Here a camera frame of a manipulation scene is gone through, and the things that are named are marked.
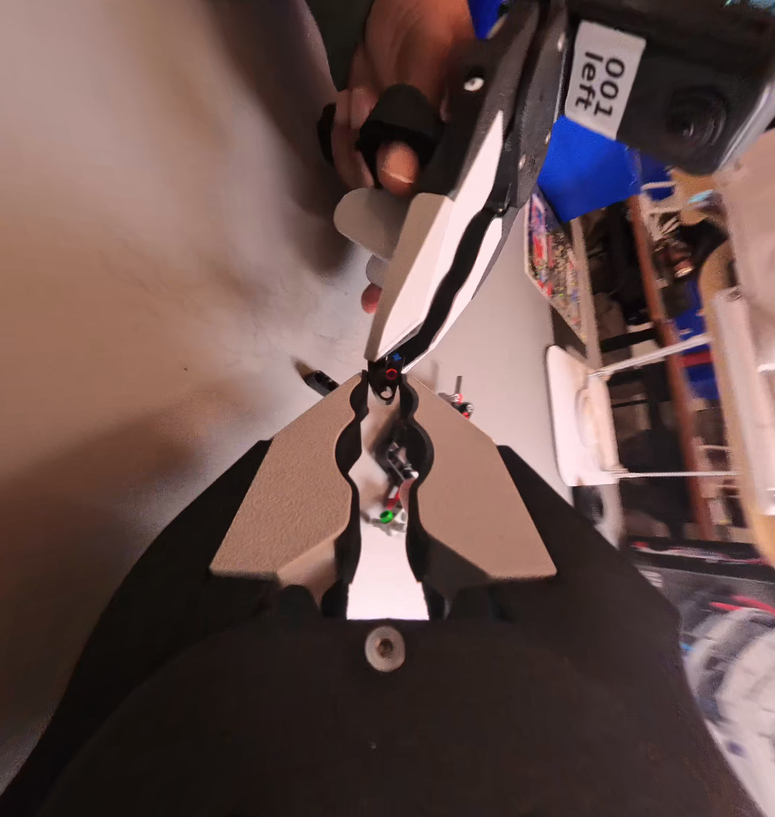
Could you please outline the lego instruction booklet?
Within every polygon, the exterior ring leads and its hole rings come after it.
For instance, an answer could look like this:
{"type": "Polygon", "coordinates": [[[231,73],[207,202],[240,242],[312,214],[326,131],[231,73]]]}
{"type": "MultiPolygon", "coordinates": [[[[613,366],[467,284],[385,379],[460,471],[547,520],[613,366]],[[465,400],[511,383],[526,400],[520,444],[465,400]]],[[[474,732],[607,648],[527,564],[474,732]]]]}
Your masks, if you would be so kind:
{"type": "Polygon", "coordinates": [[[536,187],[526,208],[526,271],[550,307],[586,342],[580,302],[580,279],[570,232],[536,187]]]}

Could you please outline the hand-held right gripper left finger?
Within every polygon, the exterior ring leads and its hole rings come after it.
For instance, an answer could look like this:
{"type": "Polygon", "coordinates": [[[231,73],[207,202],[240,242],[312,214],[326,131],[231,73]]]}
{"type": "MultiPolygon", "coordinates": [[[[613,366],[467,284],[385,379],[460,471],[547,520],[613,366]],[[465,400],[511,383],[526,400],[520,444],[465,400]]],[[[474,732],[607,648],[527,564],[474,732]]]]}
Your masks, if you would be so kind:
{"type": "Polygon", "coordinates": [[[369,385],[357,373],[271,441],[210,564],[219,577],[349,583],[361,547],[362,455],[369,385]]]}

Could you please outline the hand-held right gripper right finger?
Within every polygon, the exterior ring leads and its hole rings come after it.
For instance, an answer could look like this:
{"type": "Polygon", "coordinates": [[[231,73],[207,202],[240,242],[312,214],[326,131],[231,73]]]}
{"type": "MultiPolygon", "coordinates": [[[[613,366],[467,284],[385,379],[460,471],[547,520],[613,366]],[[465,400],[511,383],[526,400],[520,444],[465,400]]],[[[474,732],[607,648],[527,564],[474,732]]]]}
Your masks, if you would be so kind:
{"type": "Polygon", "coordinates": [[[406,552],[427,587],[480,587],[556,575],[495,442],[418,381],[400,386],[409,491],[406,552]]]}

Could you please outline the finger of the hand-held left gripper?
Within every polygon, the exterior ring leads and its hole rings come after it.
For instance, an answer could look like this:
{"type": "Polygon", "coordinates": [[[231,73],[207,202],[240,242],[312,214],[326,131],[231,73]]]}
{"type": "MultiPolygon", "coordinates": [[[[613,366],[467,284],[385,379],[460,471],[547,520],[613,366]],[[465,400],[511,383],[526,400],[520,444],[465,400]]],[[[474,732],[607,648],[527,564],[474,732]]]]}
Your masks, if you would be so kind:
{"type": "Polygon", "coordinates": [[[471,220],[420,329],[394,352],[397,371],[409,372],[439,345],[484,280],[502,236],[503,219],[497,214],[479,213],[471,220]]]}
{"type": "Polygon", "coordinates": [[[420,192],[411,200],[365,346],[368,362],[393,352],[421,327],[467,227],[488,202],[502,148],[499,111],[458,191],[451,196],[420,192]]]}

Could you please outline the person's left hand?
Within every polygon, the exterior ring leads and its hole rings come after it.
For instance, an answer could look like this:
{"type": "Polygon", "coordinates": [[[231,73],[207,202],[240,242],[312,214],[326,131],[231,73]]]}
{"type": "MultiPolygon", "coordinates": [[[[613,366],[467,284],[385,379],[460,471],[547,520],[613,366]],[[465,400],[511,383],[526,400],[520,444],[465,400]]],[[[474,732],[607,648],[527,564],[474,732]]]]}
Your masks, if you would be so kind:
{"type": "Polygon", "coordinates": [[[356,148],[360,129],[382,93],[396,84],[415,87],[448,116],[448,72],[475,38],[467,1],[376,1],[357,45],[346,85],[335,99],[331,150],[348,189],[374,187],[402,196],[413,191],[420,163],[403,142],[380,148],[374,177],[356,148]]]}

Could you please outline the small black lego arm piece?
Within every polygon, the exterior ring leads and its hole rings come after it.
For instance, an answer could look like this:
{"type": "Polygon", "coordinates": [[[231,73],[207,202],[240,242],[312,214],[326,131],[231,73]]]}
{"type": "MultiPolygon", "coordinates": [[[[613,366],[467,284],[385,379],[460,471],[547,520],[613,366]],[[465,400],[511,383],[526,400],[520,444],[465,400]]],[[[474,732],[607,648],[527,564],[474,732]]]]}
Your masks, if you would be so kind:
{"type": "Polygon", "coordinates": [[[403,356],[395,351],[368,362],[368,383],[372,393],[387,406],[392,405],[403,374],[403,356]]]}

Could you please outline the black lego beam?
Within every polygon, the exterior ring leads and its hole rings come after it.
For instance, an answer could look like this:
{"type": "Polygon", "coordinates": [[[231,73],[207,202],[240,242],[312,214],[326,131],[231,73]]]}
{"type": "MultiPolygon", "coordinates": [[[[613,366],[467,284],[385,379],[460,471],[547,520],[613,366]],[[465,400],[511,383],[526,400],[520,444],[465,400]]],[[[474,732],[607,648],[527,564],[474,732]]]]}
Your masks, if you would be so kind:
{"type": "Polygon", "coordinates": [[[294,368],[300,375],[303,383],[322,397],[335,391],[339,384],[330,375],[319,369],[312,369],[307,363],[301,360],[294,361],[294,368]]]}

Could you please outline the printed lego box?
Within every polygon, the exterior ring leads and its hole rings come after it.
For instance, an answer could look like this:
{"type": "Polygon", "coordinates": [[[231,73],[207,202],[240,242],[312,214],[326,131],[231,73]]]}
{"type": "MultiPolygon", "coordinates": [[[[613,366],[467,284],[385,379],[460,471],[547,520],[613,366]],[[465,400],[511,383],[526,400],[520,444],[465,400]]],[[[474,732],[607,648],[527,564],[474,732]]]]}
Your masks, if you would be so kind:
{"type": "Polygon", "coordinates": [[[775,815],[775,570],[673,556],[638,540],[636,567],[677,608],[689,687],[763,815],[775,815]]]}

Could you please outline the lego car chassis assembly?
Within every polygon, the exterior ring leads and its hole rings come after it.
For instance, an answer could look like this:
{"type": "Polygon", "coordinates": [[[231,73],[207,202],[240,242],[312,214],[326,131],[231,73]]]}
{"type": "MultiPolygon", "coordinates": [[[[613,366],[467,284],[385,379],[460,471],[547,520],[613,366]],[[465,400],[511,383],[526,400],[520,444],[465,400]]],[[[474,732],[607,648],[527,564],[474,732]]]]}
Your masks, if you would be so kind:
{"type": "MultiPolygon", "coordinates": [[[[455,382],[455,392],[452,394],[439,392],[438,396],[470,420],[474,413],[474,405],[464,398],[461,390],[462,384],[463,378],[458,376],[455,382]]],[[[375,461],[386,474],[390,485],[396,488],[399,488],[404,481],[417,476],[417,471],[407,455],[406,439],[406,422],[401,414],[395,414],[392,423],[378,438],[374,449],[375,461]]]]}

